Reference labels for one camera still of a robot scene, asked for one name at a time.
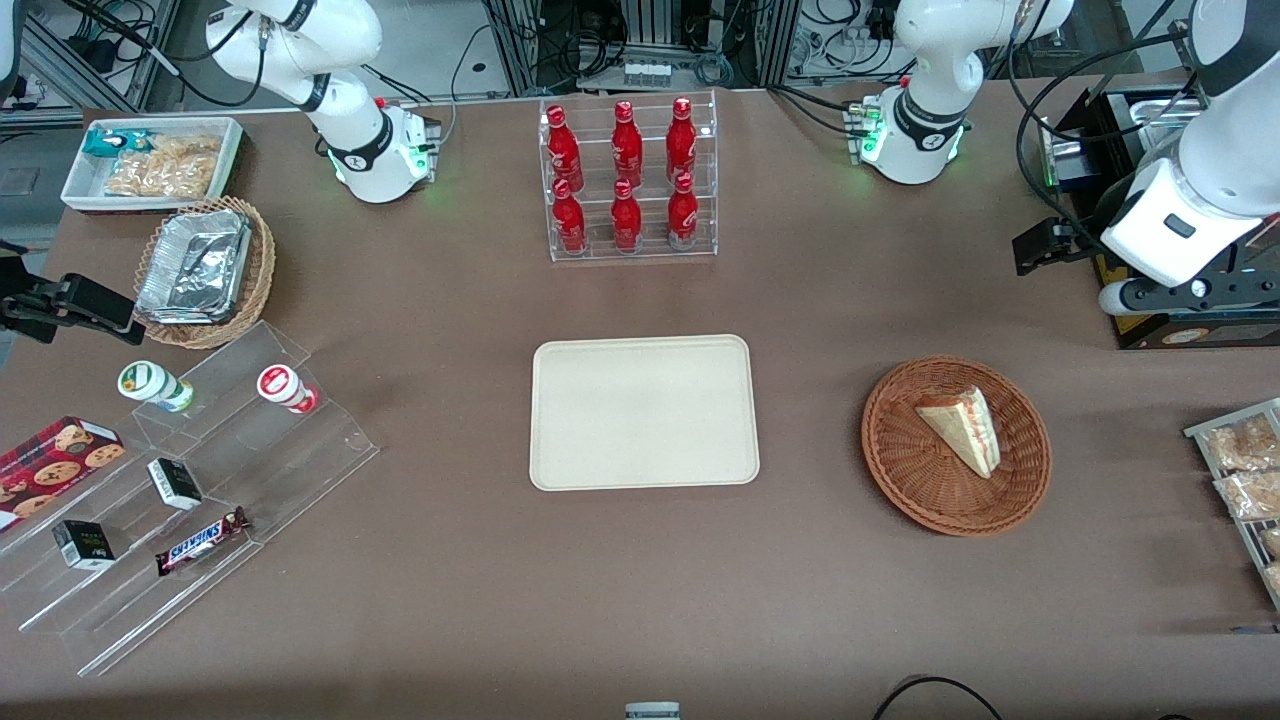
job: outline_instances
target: bread slice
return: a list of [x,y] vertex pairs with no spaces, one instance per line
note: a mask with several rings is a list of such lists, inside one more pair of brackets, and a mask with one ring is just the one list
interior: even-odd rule
[[991,421],[987,398],[977,387],[960,395],[942,395],[915,407],[920,418],[938,433],[965,465],[983,478],[1000,465],[1000,443]]

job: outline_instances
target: coca-cola bottle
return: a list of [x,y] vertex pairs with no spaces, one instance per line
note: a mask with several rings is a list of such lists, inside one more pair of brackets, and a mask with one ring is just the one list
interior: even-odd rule
[[673,250],[692,250],[694,232],[698,231],[698,199],[694,197],[694,176],[689,170],[676,173],[676,192],[667,202],[667,242]]
[[552,156],[552,172],[556,177],[568,181],[571,192],[582,190],[582,156],[577,151],[577,138],[564,124],[564,108],[552,105],[547,109],[547,123],[552,126],[547,138],[547,151]]
[[582,206],[570,190],[568,181],[556,178],[552,193],[556,196],[556,201],[552,202],[552,217],[556,218],[561,247],[570,255],[586,252],[586,220],[582,218]]
[[671,105],[671,127],[667,129],[667,179],[676,183],[680,170],[694,172],[698,150],[694,143],[698,131],[694,128],[694,104],[687,97],[677,97]]
[[631,181],[631,190],[644,182],[644,141],[636,129],[631,102],[618,101],[613,106],[613,167],[618,177]]
[[623,255],[640,252],[640,204],[631,197],[631,181],[618,178],[613,183],[613,245]]

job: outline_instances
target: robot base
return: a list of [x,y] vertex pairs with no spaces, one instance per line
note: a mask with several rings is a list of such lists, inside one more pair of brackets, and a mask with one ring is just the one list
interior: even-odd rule
[[365,202],[390,202],[420,182],[435,179],[439,159],[440,126],[426,122],[402,108],[384,108],[392,120],[392,141],[367,170],[343,168],[329,154],[338,179]]
[[950,145],[920,150],[893,119],[893,102],[901,94],[901,87],[890,87],[881,95],[864,97],[860,117],[845,113],[847,129],[869,133],[867,137],[849,140],[849,155],[855,165],[870,165],[893,182],[923,184],[938,177],[942,168],[956,156],[964,128],[956,131]]

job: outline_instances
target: round wicker basket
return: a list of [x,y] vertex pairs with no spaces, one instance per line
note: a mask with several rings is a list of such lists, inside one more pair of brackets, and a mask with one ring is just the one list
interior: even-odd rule
[[[252,205],[237,197],[207,200],[191,208],[183,208],[178,213],[211,213],[214,210],[236,210],[253,224],[236,314],[220,325],[147,325],[147,337],[156,342],[178,345],[188,350],[210,350],[227,345],[248,332],[262,314],[266,297],[271,292],[271,273],[275,272],[275,241],[271,237],[271,228],[266,227],[262,215]],[[138,270],[133,274],[134,293],[142,290],[142,281],[147,277],[151,254],[155,251],[159,237],[160,228],[156,228],[151,233],[151,241],[147,242],[146,250],[142,251],[142,261],[138,263]],[[141,320],[136,313],[134,319]]]
[[[915,413],[931,395],[978,386],[1000,442],[1000,465],[983,479]],[[1044,500],[1052,465],[1039,414],[1004,375],[963,357],[932,355],[890,370],[863,411],[863,455],[884,495],[916,523],[952,536],[995,536]]]

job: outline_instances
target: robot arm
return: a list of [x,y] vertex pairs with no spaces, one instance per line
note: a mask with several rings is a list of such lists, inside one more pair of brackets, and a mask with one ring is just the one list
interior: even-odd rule
[[[241,23],[250,13],[259,20]],[[214,60],[228,74],[253,82],[261,72],[262,87],[311,118],[356,197],[388,202],[430,179],[434,146],[422,118],[379,106],[349,72],[383,44],[365,0],[238,0],[209,17],[205,40],[221,44]]]
[[974,51],[1048,35],[1066,20],[1073,3],[902,0],[893,37],[915,54],[918,64],[905,88],[888,88],[864,102],[878,108],[881,117],[864,122],[870,136],[861,146],[860,160],[905,184],[938,177],[960,141],[965,111],[982,87],[984,72]]
[[[1192,60],[1208,108],[1143,159],[1102,242],[1166,287],[1190,282],[1224,249],[1280,211],[1280,6],[1198,1]],[[1102,304],[1123,313],[1119,288]]]

